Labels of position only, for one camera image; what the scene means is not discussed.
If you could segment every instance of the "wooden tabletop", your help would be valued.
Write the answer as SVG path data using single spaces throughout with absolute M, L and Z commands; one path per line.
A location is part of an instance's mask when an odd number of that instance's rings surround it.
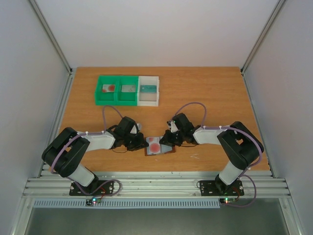
M 78 68 L 63 117 L 61 130 L 103 130 L 102 107 L 94 103 L 99 75 L 159 76 L 158 107 L 116 106 L 123 116 L 142 124 L 145 137 L 161 136 L 166 121 L 184 104 L 198 101 L 207 107 L 206 126 L 230 125 L 241 121 L 259 140 L 246 88 L 238 67 L 126 67 Z M 190 105 L 182 110 L 194 124 L 201 123 L 203 107 Z M 106 109 L 108 126 L 118 124 L 120 117 Z M 201 144 L 177 147 L 176 153 L 145 156 L 144 149 L 114 153 L 112 150 L 87 152 L 82 164 L 91 171 L 218 171 L 228 162 L 220 145 Z M 269 170 L 265 154 L 254 170 Z

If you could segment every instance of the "red dot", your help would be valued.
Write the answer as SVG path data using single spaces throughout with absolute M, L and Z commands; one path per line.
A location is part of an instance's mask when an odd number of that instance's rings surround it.
M 160 151 L 160 145 L 158 143 L 151 144 L 149 148 L 152 153 L 157 153 Z
M 115 90 L 115 85 L 109 85 L 109 91 L 114 92 Z

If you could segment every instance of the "green box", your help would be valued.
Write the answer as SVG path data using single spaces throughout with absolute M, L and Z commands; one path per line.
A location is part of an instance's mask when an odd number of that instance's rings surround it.
M 114 92 L 102 92 L 103 85 L 115 85 Z M 122 92 L 124 85 L 135 86 L 134 92 Z M 138 76 L 107 76 L 98 78 L 94 99 L 96 105 L 137 105 Z

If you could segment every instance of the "black mounting plate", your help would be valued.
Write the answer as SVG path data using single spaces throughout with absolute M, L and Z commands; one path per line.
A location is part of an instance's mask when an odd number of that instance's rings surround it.
M 98 180 L 97 186 L 95 188 L 99 187 L 101 184 L 103 184 L 106 181 L 107 180 Z M 78 186 L 75 183 L 72 183 L 70 185 L 70 188 L 72 188 L 69 190 L 70 196 L 84 196 L 84 197 L 86 197 L 86 195 L 80 191 L 80 189 L 78 188 Z M 113 190 L 114 190 L 114 182 L 109 182 L 107 184 L 104 184 L 102 186 L 102 188 L 105 190 L 104 195 L 112 194 Z M 95 196 L 95 195 L 102 195 L 102 189 L 98 189 L 95 193 L 90 194 L 90 196 Z
M 199 182 L 197 182 L 197 187 L 200 188 L 201 196 L 238 196 L 237 192 L 234 191 L 232 188 L 236 188 L 240 196 L 243 196 L 245 194 L 243 183 L 240 180 L 236 180 L 225 194 L 219 193 L 218 189 L 215 186 L 215 180 L 200 180 Z

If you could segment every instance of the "compartment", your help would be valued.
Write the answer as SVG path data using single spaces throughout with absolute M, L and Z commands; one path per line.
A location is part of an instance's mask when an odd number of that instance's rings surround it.
M 115 105 L 118 85 L 119 76 L 99 76 L 94 93 L 96 105 Z
M 138 106 L 158 106 L 159 78 L 157 76 L 139 76 Z
M 117 105 L 137 105 L 138 76 L 120 76 Z

